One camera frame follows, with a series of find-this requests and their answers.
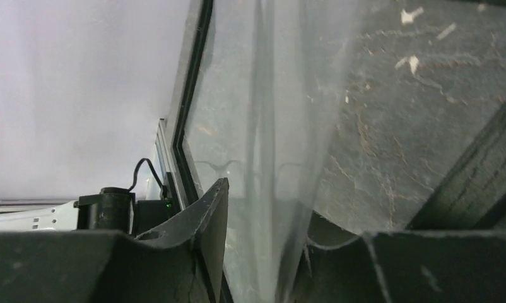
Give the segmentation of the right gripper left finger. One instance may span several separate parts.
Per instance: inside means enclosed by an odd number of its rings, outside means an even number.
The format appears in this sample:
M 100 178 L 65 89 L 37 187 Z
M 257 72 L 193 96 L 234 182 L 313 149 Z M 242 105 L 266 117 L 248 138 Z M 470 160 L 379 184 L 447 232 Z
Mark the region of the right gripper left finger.
M 0 232 L 0 302 L 218 302 L 229 182 L 138 237 Z

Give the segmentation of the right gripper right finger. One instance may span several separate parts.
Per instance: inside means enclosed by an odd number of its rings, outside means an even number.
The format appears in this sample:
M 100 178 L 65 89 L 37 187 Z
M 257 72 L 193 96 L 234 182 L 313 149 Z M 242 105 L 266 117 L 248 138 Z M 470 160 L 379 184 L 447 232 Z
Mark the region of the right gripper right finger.
M 506 233 L 355 235 L 314 214 L 297 302 L 506 302 Z

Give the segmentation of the black picture frame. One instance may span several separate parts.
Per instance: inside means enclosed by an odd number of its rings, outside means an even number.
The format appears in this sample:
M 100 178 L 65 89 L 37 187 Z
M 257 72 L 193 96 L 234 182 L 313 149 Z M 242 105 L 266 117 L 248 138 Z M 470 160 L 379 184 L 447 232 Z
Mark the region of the black picture frame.
M 501 1 L 210 1 L 175 161 L 228 179 L 235 302 L 281 302 L 313 215 L 401 230 L 506 102 Z

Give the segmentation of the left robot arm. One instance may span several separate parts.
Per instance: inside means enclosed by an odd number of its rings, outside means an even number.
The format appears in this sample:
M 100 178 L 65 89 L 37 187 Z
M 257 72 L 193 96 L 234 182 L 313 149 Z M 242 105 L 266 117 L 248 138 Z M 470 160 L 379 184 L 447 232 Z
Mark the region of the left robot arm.
M 156 182 L 156 199 L 137 199 L 134 192 L 143 164 Z M 0 232 L 119 230 L 137 236 L 180 212 L 173 195 L 170 176 L 160 177 L 151 160 L 142 158 L 128 188 L 105 187 L 67 202 L 0 201 Z

